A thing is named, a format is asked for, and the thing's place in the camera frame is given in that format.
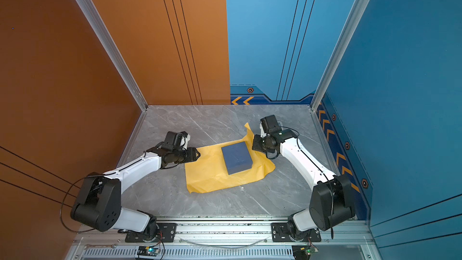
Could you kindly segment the yellow wrapping paper sheet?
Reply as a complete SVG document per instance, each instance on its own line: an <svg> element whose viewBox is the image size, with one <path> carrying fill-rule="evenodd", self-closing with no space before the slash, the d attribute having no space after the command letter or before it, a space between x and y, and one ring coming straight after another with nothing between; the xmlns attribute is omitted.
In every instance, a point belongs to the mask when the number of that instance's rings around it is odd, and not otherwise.
<svg viewBox="0 0 462 260"><path fill-rule="evenodd" d="M251 149L254 133L245 124L247 134L240 140L198 148L200 158L185 164L186 187L190 193L210 193L250 184L264 179L276 168L265 154ZM228 173L223 148L233 144L245 144L251 158L250 168L234 174Z"/></svg>

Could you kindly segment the dark blue gift box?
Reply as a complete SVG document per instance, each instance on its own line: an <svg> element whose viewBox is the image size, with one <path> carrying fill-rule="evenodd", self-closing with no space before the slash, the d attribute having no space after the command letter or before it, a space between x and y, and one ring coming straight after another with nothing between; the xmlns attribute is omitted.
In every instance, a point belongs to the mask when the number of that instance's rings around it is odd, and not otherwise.
<svg viewBox="0 0 462 260"><path fill-rule="evenodd" d="M233 175L252 168L253 160L245 142L239 142L221 148L227 173Z"/></svg>

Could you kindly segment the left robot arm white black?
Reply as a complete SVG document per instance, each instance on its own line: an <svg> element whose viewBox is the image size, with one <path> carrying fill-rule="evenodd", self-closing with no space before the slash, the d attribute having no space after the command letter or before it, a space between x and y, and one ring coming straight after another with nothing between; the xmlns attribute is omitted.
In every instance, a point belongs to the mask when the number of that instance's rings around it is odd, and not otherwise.
<svg viewBox="0 0 462 260"><path fill-rule="evenodd" d="M83 183L71 209L71 219L99 232L124 230L138 234L144 241L150 241L159 231L156 217L122 207L122 194L142 178L166 169L171 163L192 163L199 158L197 148L172 151L151 148L117 169L103 174L91 173L82 179Z"/></svg>

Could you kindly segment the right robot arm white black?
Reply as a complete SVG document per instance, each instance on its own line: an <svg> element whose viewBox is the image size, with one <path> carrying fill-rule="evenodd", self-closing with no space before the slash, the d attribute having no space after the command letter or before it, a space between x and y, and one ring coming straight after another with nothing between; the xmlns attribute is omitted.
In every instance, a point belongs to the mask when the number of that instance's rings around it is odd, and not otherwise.
<svg viewBox="0 0 462 260"><path fill-rule="evenodd" d="M290 216L290 237L301 241L308 233L333 228L356 216L353 189L349 177L337 175L321 164L291 130L265 136L255 135L252 149L265 155L275 154L287 159L301 174L312 191L309 206Z"/></svg>

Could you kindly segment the left green circuit board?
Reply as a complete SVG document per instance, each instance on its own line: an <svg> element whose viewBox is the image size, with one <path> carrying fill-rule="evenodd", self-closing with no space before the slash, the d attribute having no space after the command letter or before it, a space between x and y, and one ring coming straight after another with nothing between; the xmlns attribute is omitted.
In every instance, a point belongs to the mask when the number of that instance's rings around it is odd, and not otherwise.
<svg viewBox="0 0 462 260"><path fill-rule="evenodd" d="M161 249L156 246L139 246L137 250L137 258L141 260L160 260L161 256Z"/></svg>

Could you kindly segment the green circuit board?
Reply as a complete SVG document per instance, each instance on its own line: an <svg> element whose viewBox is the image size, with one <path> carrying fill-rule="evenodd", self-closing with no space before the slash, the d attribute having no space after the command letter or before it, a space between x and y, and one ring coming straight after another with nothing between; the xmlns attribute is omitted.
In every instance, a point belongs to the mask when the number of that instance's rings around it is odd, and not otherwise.
<svg viewBox="0 0 462 260"><path fill-rule="evenodd" d="M160 260L161 256L161 249L156 246L139 246L137 250L137 258L141 260Z"/></svg>
<svg viewBox="0 0 462 260"><path fill-rule="evenodd" d="M295 260L310 260L317 249L311 246L292 246L292 255Z"/></svg>

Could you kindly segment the right green circuit board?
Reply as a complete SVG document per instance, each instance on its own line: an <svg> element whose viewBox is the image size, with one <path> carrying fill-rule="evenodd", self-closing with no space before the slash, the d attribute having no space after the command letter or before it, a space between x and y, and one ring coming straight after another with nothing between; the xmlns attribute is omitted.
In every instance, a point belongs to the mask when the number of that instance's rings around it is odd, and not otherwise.
<svg viewBox="0 0 462 260"><path fill-rule="evenodd" d="M292 255L295 260L310 260L317 249L311 246L292 246Z"/></svg>

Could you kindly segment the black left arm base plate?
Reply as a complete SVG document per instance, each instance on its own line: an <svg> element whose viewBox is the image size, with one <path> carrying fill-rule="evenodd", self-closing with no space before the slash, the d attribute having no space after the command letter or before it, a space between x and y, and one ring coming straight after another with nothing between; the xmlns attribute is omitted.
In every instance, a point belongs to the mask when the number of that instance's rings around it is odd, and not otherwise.
<svg viewBox="0 0 462 260"><path fill-rule="evenodd" d="M148 225L143 232L129 231L126 243L173 243L176 235L176 223L156 223Z"/></svg>

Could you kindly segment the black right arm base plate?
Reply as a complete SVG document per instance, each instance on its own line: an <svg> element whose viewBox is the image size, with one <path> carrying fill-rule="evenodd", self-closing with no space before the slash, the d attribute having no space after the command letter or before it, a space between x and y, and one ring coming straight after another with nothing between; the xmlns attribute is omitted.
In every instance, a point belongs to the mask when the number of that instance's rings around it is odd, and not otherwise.
<svg viewBox="0 0 462 260"><path fill-rule="evenodd" d="M272 223L271 235L273 242L311 242L320 243L321 234L318 229L309 229L307 231L299 231L295 225L288 221L284 223Z"/></svg>

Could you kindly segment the aluminium front rail frame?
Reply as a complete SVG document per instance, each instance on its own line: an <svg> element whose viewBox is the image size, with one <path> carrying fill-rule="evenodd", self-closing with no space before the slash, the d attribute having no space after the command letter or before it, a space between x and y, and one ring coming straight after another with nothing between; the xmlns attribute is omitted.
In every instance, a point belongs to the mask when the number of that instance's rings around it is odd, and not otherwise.
<svg viewBox="0 0 462 260"><path fill-rule="evenodd" d="M273 242L272 223L288 222L276 216L160 217L158 223L176 223L173 243L126 243L117 231L84 232L74 239L68 260L140 260L139 246L161 249L160 260L294 260L292 246L311 246L311 260L379 260L379 250L364 221L348 220L333 232L319 231L320 243Z"/></svg>

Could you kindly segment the right aluminium corner post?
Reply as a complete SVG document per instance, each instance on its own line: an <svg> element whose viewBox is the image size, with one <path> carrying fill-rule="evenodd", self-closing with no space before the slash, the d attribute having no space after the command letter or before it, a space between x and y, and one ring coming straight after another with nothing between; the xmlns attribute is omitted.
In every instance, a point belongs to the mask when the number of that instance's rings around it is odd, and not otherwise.
<svg viewBox="0 0 462 260"><path fill-rule="evenodd" d="M333 76L339 67L339 64L351 42L351 39L353 38L357 26L362 19L362 16L369 2L370 0L354 0L342 31L339 35L338 41L336 42L332 55L330 56L327 66L318 84L314 98L310 104L311 110L313 112L318 109L324 95L326 94Z"/></svg>

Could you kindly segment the aluminium corner post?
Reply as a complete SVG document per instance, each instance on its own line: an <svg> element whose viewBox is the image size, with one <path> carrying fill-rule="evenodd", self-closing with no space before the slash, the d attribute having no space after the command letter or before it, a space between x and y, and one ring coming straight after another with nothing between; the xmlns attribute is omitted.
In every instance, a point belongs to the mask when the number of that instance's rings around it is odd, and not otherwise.
<svg viewBox="0 0 462 260"><path fill-rule="evenodd" d="M141 111L148 103L92 0L75 0Z"/></svg>
<svg viewBox="0 0 462 260"><path fill-rule="evenodd" d="M332 55L330 56L327 66L318 84L314 98L310 104L311 110L313 112L318 109L324 95L326 94L333 76L339 67L339 64L351 42L351 39L353 38L357 26L362 19L362 16L369 2L370 0L354 0L342 31L339 35L338 41L336 42Z"/></svg>

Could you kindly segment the left aluminium corner post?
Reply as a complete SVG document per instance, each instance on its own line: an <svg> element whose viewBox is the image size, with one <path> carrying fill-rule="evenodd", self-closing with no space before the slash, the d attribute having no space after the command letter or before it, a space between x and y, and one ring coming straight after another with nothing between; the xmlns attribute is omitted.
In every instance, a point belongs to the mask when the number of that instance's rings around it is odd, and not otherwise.
<svg viewBox="0 0 462 260"><path fill-rule="evenodd" d="M75 0L141 111L148 103L92 0Z"/></svg>

